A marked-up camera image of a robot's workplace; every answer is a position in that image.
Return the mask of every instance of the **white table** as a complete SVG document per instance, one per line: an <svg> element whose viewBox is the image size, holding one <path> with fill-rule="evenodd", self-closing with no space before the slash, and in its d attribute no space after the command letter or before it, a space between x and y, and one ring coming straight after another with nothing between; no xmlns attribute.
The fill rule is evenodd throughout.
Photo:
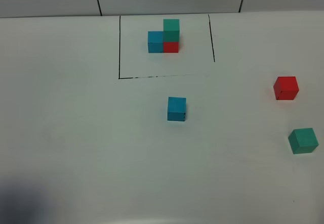
<svg viewBox="0 0 324 224"><path fill-rule="evenodd" d="M178 18L190 16L209 29L207 15ZM0 188L41 189L43 223L322 223L324 13L210 19L216 62L202 42L189 75L148 78L134 60L133 79L118 79L131 72L119 17L1 19ZM275 100L282 75L297 77L296 100ZM187 98L185 122L167 121L169 96ZM312 154L290 149L300 127L314 128Z"/></svg>

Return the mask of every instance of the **cube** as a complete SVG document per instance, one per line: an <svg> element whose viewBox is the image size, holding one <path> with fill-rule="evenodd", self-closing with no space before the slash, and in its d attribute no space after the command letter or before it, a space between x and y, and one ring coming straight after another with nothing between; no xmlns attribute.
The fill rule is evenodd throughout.
<svg viewBox="0 0 324 224"><path fill-rule="evenodd" d="M168 120L184 121L186 117L186 98L169 97Z"/></svg>
<svg viewBox="0 0 324 224"><path fill-rule="evenodd" d="M293 100L299 91L297 80L294 76L278 77L273 89L277 100Z"/></svg>
<svg viewBox="0 0 324 224"><path fill-rule="evenodd" d="M311 153L318 146L313 128L295 129L288 140L294 154Z"/></svg>
<svg viewBox="0 0 324 224"><path fill-rule="evenodd" d="M163 32L149 31L147 43L149 53L163 53Z"/></svg>
<svg viewBox="0 0 324 224"><path fill-rule="evenodd" d="M179 42L163 42L163 52L164 53L178 53L179 52Z"/></svg>
<svg viewBox="0 0 324 224"><path fill-rule="evenodd" d="M180 41L179 19L163 19L164 42Z"/></svg>

